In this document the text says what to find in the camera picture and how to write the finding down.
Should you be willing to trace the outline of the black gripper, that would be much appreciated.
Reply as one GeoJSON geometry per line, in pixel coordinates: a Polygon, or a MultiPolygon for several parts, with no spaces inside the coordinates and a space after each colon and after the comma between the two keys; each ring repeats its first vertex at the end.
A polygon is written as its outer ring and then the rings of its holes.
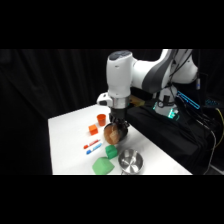
{"type": "Polygon", "coordinates": [[[112,127],[117,127],[117,123],[123,124],[123,129],[128,130],[130,124],[126,121],[127,109],[110,109],[109,119],[112,127]]]}

